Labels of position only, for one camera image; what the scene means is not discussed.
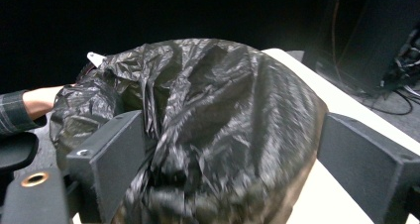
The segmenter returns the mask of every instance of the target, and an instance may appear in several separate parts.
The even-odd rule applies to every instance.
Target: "object covered in bag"
[[[284,223],[316,160],[326,105],[263,52],[168,41],[107,56],[58,95],[57,161],[112,117],[144,110],[156,141],[116,223]]]

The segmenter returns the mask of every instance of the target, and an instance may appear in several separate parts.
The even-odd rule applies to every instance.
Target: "black plastic part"
[[[113,118],[67,155],[70,177],[82,187],[83,223],[111,222],[145,155],[142,116]]]
[[[336,6],[334,64],[332,23]],[[419,15],[420,0],[330,0],[303,63],[338,84],[344,81],[371,94],[409,84],[411,78],[380,85],[407,36],[418,25]]]
[[[28,166],[38,150],[38,138],[33,133],[21,133],[0,141],[0,173]]]
[[[420,186],[414,186],[408,192],[406,208],[417,219],[420,219]]]
[[[319,161],[373,223],[405,223],[420,157],[352,118],[328,114]]]
[[[78,181],[70,179],[70,175],[64,176],[65,194],[67,196],[69,216],[73,217],[79,212],[81,203],[83,202],[83,193]]]
[[[46,173],[47,179],[39,184],[23,186],[24,179],[38,173]],[[1,223],[68,224],[68,206],[64,194],[64,184],[57,168],[41,169],[20,176],[7,189]]]
[[[6,198],[6,190],[9,183],[13,181],[13,173],[3,173],[0,174],[0,208],[4,204],[4,198]]]

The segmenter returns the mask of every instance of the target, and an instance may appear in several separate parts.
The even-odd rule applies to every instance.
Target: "plaid shirt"
[[[0,138],[43,127],[46,116],[32,121],[22,96],[26,90],[0,95]]]

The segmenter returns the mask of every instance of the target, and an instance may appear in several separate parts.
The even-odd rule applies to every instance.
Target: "plastic bag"
[[[316,159],[327,111],[298,76],[258,50],[169,41],[107,56],[64,89],[52,140],[65,155],[134,109],[145,111],[145,132],[157,145],[116,223],[285,222]]]

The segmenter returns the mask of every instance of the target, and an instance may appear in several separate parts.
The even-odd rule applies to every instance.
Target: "mounting hole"
[[[32,187],[45,182],[47,179],[49,179],[49,174],[47,172],[37,172],[23,179],[21,185],[24,187]]]
[[[78,156],[81,156],[81,157],[86,157],[86,156],[90,155],[90,151],[89,150],[81,150],[81,151],[78,151],[76,154]]]

